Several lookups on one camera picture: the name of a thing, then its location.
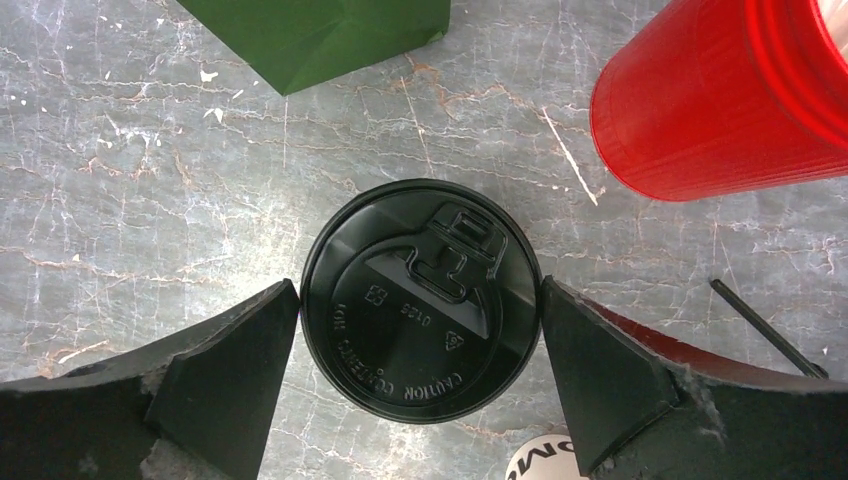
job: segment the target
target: white cup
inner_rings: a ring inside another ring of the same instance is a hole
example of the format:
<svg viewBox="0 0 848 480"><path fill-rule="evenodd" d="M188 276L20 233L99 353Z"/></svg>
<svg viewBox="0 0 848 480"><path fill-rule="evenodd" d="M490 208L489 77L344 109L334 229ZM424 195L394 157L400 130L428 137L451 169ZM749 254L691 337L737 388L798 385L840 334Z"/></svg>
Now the white cup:
<svg viewBox="0 0 848 480"><path fill-rule="evenodd" d="M580 480L574 445L568 435L543 435L515 452L504 480Z"/></svg>

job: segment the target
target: table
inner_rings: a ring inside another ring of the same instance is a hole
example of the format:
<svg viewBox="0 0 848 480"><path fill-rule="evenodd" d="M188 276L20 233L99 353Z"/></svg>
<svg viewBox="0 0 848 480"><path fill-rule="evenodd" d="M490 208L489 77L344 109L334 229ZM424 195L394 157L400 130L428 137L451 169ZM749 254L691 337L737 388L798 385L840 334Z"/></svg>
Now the table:
<svg viewBox="0 0 848 480"><path fill-rule="evenodd" d="M721 278L848 379L848 182L667 204L595 153L595 79L664 4L456 1L443 40L287 98L173 0L0 5L0 381L298 282L338 208L414 177L488 195L546 274L612 309L793 372L711 292ZM343 399L298 335L261 478L503 478L520 444L564 430L544 341L490 406L409 426Z"/></svg>

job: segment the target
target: gray marble surface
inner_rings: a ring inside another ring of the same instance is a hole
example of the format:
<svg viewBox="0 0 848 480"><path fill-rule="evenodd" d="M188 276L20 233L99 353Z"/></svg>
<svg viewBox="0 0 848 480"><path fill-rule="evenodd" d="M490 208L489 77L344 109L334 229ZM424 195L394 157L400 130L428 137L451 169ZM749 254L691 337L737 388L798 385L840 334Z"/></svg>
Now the gray marble surface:
<svg viewBox="0 0 848 480"><path fill-rule="evenodd" d="M594 81L664 3L456 1L444 40L288 98L173 0L0 3L0 381L298 282L339 207L412 177L490 196L545 273L613 309L793 372L711 293L723 278L848 379L848 182L664 204L594 151ZM407 426L345 401L299 336L261 478L503 478L521 443L562 429L543 345L484 410Z"/></svg>

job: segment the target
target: white paint speck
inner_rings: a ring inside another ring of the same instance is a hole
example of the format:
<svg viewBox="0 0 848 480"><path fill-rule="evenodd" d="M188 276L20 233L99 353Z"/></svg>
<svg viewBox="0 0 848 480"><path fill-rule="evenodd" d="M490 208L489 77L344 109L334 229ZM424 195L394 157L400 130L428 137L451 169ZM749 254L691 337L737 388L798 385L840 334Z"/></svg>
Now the white paint speck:
<svg viewBox="0 0 848 480"><path fill-rule="evenodd" d="M218 72L206 73L200 69L200 81L202 83L211 82L213 78L218 76Z"/></svg>

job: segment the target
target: recycling symbol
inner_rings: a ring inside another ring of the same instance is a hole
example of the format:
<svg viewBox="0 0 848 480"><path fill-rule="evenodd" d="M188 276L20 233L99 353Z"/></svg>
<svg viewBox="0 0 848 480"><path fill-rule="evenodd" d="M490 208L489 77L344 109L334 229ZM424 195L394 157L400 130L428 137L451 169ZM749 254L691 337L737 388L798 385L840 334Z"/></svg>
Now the recycling symbol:
<svg viewBox="0 0 848 480"><path fill-rule="evenodd" d="M448 330L447 335L445 335L445 351L456 350L461 347L462 344L465 343L465 339L460 337L456 332L452 332Z"/></svg>

